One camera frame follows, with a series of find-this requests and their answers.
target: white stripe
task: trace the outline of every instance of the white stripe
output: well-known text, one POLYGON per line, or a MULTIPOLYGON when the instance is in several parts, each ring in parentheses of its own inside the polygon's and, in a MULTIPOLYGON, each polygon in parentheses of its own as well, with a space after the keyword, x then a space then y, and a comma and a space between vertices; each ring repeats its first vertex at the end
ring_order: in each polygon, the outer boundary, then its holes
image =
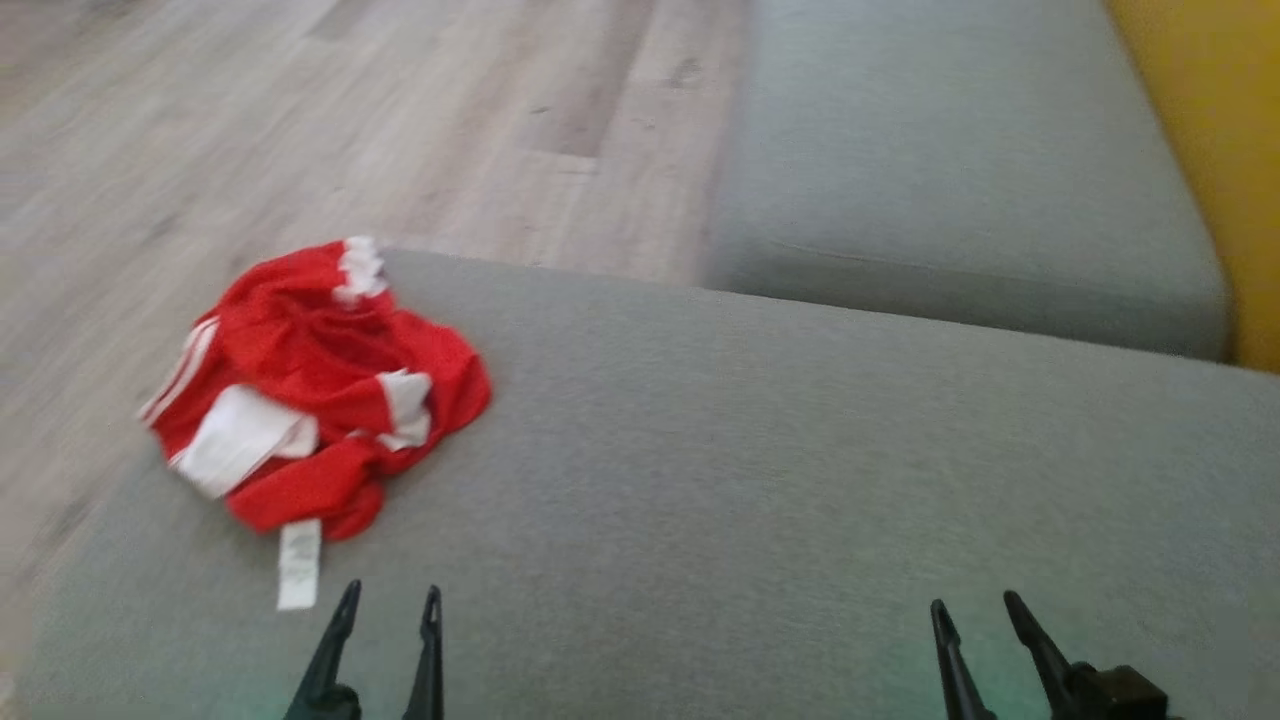
POLYGON ((151 425, 160 418, 160 415, 173 405, 174 400, 182 395, 191 380, 200 372, 201 365, 205 363, 205 355, 209 352, 209 346, 214 342, 214 336, 218 334, 218 318, 210 318, 209 320, 196 325, 192 331, 192 337, 188 338, 189 348, 183 354, 182 360, 179 360, 178 366, 182 372, 178 374, 177 380, 174 380, 169 389, 161 393, 159 397, 152 400, 150 404, 143 406, 141 415, 142 423, 151 425))
POLYGON ((151 414, 151 409, 155 406, 155 404, 160 402, 160 400, 165 395, 169 395, 169 389, 173 388, 174 380, 178 379, 178 373, 187 366, 188 355, 191 354, 191 347, 196 343, 196 340, 200 337, 201 331, 207 328, 210 323, 216 323, 216 322, 218 318, 210 318, 204 323, 200 323, 198 325, 191 328, 191 332, 187 333, 187 340, 183 341, 182 343, 182 354, 178 355, 178 361, 174 364, 173 370, 169 370, 169 377, 165 378, 164 383, 160 386, 160 389, 156 392, 156 395, 151 400, 148 400, 146 405, 142 406, 142 410, 138 410, 140 420, 145 421, 145 418, 151 414))

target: gray couch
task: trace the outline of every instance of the gray couch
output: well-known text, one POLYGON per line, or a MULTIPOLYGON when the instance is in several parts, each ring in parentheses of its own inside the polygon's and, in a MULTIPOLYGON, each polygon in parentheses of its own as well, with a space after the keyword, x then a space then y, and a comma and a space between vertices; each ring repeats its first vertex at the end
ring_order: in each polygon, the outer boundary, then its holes
POLYGON ((452 717, 943 716, 928 606, 984 698, 1042 717, 1004 616, 1132 664, 1188 717, 1280 716, 1280 382, 916 318, 390 254, 485 355, 493 406, 328 546, 276 614, 276 539, 148 461, 58 580, 35 720, 283 715, 351 578, 342 678, 398 717, 428 584, 452 717))
POLYGON ((1220 359, 1230 299, 1101 0, 755 0, 710 287, 1220 359))

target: clothing tag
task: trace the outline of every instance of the clothing tag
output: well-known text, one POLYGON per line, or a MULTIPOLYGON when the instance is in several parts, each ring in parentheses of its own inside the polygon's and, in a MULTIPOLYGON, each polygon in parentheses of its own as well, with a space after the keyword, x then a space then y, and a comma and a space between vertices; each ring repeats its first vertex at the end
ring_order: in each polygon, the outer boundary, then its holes
POLYGON ((280 598, 276 610, 310 610, 320 585, 320 520, 280 528, 280 598))

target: yellow wall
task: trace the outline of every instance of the yellow wall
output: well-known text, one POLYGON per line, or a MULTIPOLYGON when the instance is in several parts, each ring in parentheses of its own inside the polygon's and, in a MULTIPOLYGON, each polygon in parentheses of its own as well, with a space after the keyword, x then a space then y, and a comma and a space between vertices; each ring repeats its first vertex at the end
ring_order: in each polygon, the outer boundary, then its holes
POLYGON ((1280 373, 1280 0, 1107 0, 1235 288, 1236 360, 1280 373))

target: fabric upholstery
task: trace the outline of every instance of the fabric upholstery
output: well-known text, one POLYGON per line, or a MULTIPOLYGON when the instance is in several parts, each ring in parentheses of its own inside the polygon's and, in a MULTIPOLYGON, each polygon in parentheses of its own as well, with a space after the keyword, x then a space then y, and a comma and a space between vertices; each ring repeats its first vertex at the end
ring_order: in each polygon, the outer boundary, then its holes
POLYGON ((1229 297, 1097 0, 759 0, 712 287, 1217 359, 1229 297))
POLYGON ((1280 379, 387 260, 406 307, 484 355, 490 409, 325 546, 301 614, 274 611, 274 537, 148 462, 56 582, 18 682, 35 720, 279 717, 357 577, 340 678, 370 719, 403 711, 431 583, 451 717, 936 719, 936 597, 992 708, 1044 716, 1006 588, 1188 717, 1280 712, 1280 379))

